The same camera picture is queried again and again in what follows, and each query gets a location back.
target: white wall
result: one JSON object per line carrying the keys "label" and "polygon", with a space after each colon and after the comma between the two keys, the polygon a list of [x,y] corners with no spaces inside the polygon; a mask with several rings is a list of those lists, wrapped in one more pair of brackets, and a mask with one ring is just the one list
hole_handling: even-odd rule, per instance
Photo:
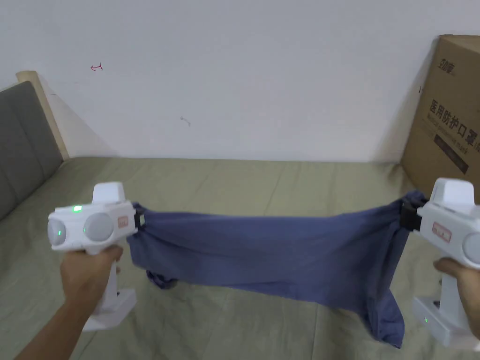
{"label": "white wall", "polygon": [[399,160],[432,41],[480,33],[476,0],[0,9],[0,87],[37,70],[72,156]]}

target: gripper handle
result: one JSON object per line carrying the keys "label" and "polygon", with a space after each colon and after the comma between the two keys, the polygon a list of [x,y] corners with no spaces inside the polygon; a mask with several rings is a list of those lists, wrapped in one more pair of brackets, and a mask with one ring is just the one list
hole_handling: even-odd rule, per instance
{"label": "gripper handle", "polygon": [[440,313],[453,325],[469,330],[467,315],[458,293],[456,279],[442,275],[442,293],[440,295]]}
{"label": "gripper handle", "polygon": [[[89,255],[96,255],[100,251],[87,250],[86,252]],[[94,314],[111,310],[116,304],[117,296],[117,263],[114,262],[110,268],[107,287],[105,288],[105,292],[95,308]]]}

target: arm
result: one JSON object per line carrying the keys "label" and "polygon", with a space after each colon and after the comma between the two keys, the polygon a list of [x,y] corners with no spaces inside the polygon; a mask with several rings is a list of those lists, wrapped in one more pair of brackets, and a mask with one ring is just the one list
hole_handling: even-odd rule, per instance
{"label": "arm", "polygon": [[480,340],[480,271],[465,267],[449,258],[440,259],[433,265],[438,271],[456,278],[470,330]]}
{"label": "arm", "polygon": [[67,360],[88,317],[102,298],[112,263],[121,255],[122,248],[118,246],[95,256],[85,252],[65,254],[60,267],[65,302],[15,359]]}

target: red label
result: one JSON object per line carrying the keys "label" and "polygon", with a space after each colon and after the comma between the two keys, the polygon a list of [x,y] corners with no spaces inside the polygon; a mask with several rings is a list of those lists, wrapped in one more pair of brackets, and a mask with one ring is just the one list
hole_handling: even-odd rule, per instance
{"label": "red label", "polygon": [[433,223],[432,231],[436,236],[450,243],[452,232],[449,229],[440,225],[439,223]]}
{"label": "red label", "polygon": [[119,228],[124,228],[128,226],[128,216],[119,217]]}

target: cardboard box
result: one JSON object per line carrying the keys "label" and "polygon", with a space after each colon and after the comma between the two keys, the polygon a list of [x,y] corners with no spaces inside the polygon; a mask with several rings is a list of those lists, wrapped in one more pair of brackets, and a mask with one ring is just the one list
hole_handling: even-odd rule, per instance
{"label": "cardboard box", "polygon": [[480,36],[440,37],[401,164],[428,197],[437,178],[457,178],[480,203]]}

